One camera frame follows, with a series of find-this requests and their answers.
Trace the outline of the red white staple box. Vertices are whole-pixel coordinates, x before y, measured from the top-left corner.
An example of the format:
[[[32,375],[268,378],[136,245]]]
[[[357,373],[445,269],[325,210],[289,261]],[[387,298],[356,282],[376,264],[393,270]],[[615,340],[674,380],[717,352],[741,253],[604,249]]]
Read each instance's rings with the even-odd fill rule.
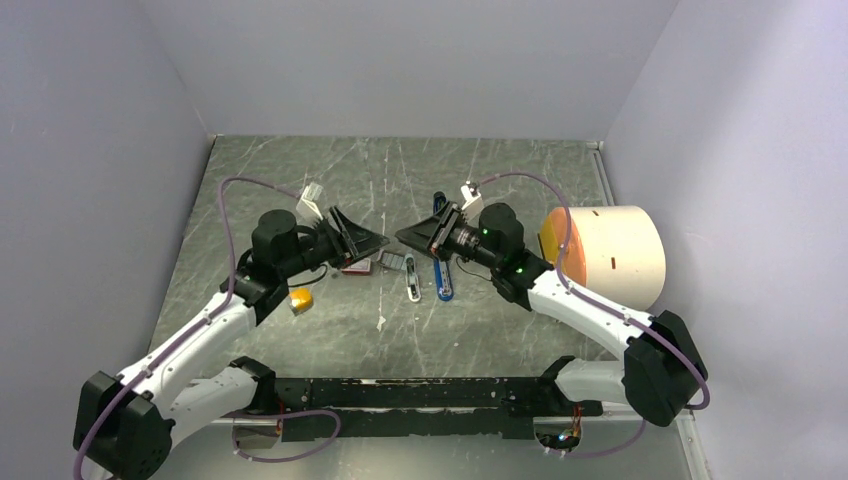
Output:
[[[359,260],[340,269],[344,275],[368,276],[372,274],[373,265],[370,258]]]

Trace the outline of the cardboard staple tray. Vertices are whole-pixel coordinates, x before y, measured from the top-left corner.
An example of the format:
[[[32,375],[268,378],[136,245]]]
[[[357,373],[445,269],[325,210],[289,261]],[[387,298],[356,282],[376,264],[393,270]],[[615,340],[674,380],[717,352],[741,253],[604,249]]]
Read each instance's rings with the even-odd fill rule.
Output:
[[[377,257],[377,263],[384,269],[405,272],[406,256],[388,250],[381,250]]]

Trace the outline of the small white light-blue stapler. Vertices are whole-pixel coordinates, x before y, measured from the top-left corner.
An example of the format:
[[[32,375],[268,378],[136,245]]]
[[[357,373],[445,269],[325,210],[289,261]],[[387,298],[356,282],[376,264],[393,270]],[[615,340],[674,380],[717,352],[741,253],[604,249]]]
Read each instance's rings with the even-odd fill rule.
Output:
[[[421,287],[416,262],[411,253],[404,256],[404,269],[408,298],[411,302],[417,303],[421,300]]]

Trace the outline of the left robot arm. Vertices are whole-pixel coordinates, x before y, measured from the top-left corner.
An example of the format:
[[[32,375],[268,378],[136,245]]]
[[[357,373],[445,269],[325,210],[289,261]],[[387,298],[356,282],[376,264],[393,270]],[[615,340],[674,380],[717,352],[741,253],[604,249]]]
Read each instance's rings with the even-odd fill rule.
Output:
[[[207,305],[153,352],[116,375],[83,385],[72,476],[90,460],[119,479],[148,479],[173,447],[232,412],[280,412],[275,372],[240,357],[197,382],[208,360],[256,329],[289,296],[290,280],[320,266],[341,269],[388,245],[389,238],[348,219],[337,207],[301,225],[283,209],[260,216],[251,246],[230,258],[231,271]]]

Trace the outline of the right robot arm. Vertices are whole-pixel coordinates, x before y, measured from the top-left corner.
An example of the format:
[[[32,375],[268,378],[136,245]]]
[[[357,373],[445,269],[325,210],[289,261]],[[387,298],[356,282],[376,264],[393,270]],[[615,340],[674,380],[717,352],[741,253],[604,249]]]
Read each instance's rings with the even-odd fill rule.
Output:
[[[668,310],[651,315],[626,307],[567,279],[526,247],[524,227],[507,204],[484,207],[471,225],[449,203],[395,237],[433,259],[485,267],[504,300],[575,329],[613,355],[556,368],[539,389],[548,412],[562,414],[586,400],[618,403],[665,427],[684,410],[708,406],[708,371],[685,321]]]

